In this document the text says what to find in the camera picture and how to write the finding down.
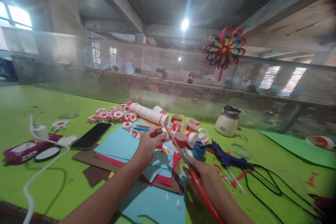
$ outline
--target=concrete pillar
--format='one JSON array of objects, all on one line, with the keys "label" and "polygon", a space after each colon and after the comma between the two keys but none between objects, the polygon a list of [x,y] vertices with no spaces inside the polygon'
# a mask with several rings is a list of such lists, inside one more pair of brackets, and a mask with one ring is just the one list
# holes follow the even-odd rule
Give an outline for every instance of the concrete pillar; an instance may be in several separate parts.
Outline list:
[{"label": "concrete pillar", "polygon": [[77,0],[48,0],[53,32],[81,35]]},{"label": "concrete pillar", "polygon": [[137,44],[146,44],[146,36],[143,33],[136,33],[135,42]]}]

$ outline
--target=ceiling light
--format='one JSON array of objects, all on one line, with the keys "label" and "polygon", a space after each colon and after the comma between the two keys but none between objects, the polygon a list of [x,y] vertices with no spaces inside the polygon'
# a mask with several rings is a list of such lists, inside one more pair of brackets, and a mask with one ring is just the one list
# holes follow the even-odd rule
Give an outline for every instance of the ceiling light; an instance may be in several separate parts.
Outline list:
[{"label": "ceiling light", "polygon": [[181,28],[182,28],[182,30],[186,30],[186,29],[188,29],[188,26],[189,26],[189,20],[188,20],[188,19],[184,19],[184,20],[182,21],[182,24],[181,24]]}]

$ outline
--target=forearm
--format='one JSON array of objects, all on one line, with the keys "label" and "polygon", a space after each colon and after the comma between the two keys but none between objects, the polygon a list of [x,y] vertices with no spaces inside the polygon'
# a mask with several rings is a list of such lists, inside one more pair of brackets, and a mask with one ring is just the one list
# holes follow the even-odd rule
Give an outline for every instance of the forearm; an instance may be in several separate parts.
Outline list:
[{"label": "forearm", "polygon": [[109,223],[119,203],[145,168],[139,158],[134,156],[101,188],[66,216],[60,224]]}]

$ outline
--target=red scissors handle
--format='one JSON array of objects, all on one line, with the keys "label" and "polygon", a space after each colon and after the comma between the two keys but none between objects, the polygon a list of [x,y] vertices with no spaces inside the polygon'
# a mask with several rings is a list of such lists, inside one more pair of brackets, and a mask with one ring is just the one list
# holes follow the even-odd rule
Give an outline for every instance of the red scissors handle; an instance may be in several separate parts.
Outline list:
[{"label": "red scissors handle", "polygon": [[206,193],[204,192],[204,189],[200,183],[200,180],[198,178],[198,176],[196,175],[196,172],[194,172],[193,169],[190,169],[190,174],[191,174],[191,177],[192,179],[194,180],[195,184],[196,184],[196,187],[197,187],[197,190],[198,192],[200,193],[203,201],[204,201],[204,204],[205,206],[207,207],[207,209],[210,211],[210,213],[212,214],[212,216],[214,217],[215,221],[218,223],[218,224],[224,224],[222,219],[219,217],[218,213],[216,212],[216,210],[214,209],[214,207],[212,206],[208,196],[206,195]]}]

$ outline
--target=scissors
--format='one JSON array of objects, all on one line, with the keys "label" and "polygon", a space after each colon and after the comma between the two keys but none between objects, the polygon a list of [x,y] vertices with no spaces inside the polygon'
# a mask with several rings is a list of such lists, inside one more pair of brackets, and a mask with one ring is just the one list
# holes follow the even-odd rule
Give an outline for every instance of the scissors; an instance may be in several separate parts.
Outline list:
[{"label": "scissors", "polygon": [[182,159],[185,162],[185,164],[187,165],[188,169],[190,170],[190,175],[192,180],[194,181],[196,188],[199,192],[199,194],[202,197],[202,200],[205,204],[205,206],[207,207],[207,209],[210,211],[210,213],[212,214],[212,216],[214,217],[215,221],[218,224],[223,224],[222,219],[219,217],[218,213],[216,212],[216,210],[214,209],[214,207],[212,206],[208,196],[206,195],[201,183],[200,183],[200,179],[197,176],[196,172],[191,168],[191,164],[189,162],[189,160],[187,159],[187,157],[185,156],[185,154],[182,152],[181,148],[179,147],[179,145],[177,144],[176,140],[174,139],[174,137],[172,136],[172,134],[170,133],[170,131],[168,131],[169,137],[171,138],[171,140],[174,142],[175,146],[178,148],[179,152],[181,153]]}]

